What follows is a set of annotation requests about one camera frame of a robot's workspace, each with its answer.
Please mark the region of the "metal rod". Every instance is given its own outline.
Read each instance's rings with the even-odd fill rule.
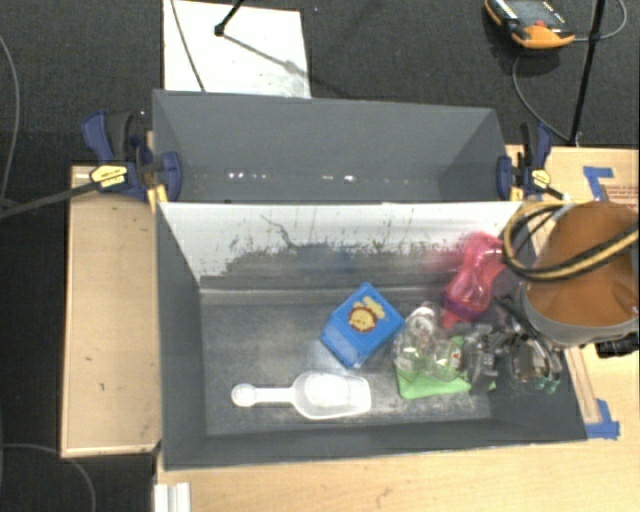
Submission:
[[[587,56],[584,61],[584,69],[582,71],[582,80],[580,82],[580,91],[578,92],[578,100],[576,102],[576,110],[573,116],[573,125],[569,142],[574,146],[578,145],[578,127],[580,126],[580,118],[582,117],[582,107],[584,106],[584,98],[587,93],[589,84],[589,75],[591,73],[591,64],[593,62],[593,54],[596,51],[596,43],[600,40],[600,24],[604,14],[606,0],[596,0],[596,7],[593,12],[593,21],[591,23],[591,31],[589,32],[589,47]]]
[[[240,6],[243,3],[244,3],[244,0],[238,0],[229,11],[229,14],[227,14],[226,17],[218,25],[216,25],[216,27],[213,29],[213,33],[216,36],[222,37],[224,35],[224,29],[227,26],[227,23],[229,23],[231,18],[233,18],[233,15],[237,12],[238,9],[240,9]]]

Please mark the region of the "pink object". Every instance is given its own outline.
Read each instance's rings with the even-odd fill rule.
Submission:
[[[480,318],[491,302],[493,280],[504,268],[502,241],[486,233],[471,235],[464,247],[462,268],[442,298],[442,327],[451,329],[457,322]]]

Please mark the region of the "blue tape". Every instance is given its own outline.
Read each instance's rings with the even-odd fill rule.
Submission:
[[[596,201],[604,201],[604,193],[600,188],[600,181],[598,178],[613,178],[613,170],[611,167],[583,167],[584,177],[589,182],[591,187],[591,193]]]
[[[592,425],[585,425],[587,437],[589,439],[612,439],[616,441],[620,436],[620,422],[611,420],[607,402],[596,398],[596,403],[598,404],[598,409],[600,409],[602,421]]]

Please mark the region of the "white paper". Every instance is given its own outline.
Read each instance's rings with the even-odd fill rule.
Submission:
[[[217,37],[214,27],[231,5],[175,0],[175,7],[206,92],[311,97],[299,12],[243,6],[224,37]],[[164,0],[164,87],[201,90],[169,0]]]

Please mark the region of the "clamp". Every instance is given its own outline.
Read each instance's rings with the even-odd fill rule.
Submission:
[[[164,185],[168,200],[177,200],[182,185],[178,154],[164,153],[155,162],[149,147],[138,136],[129,135],[132,119],[128,112],[99,110],[83,121],[85,144],[100,163],[90,174],[91,181],[99,192],[117,192],[143,202],[149,190]]]
[[[518,153],[518,165],[513,166],[511,158],[498,159],[496,185],[498,196],[503,200],[521,201],[527,196],[548,193],[556,199],[564,199],[561,192],[551,187],[551,177],[544,164],[551,154],[551,131],[538,123],[537,137],[532,137],[529,125],[522,123],[524,153]]]

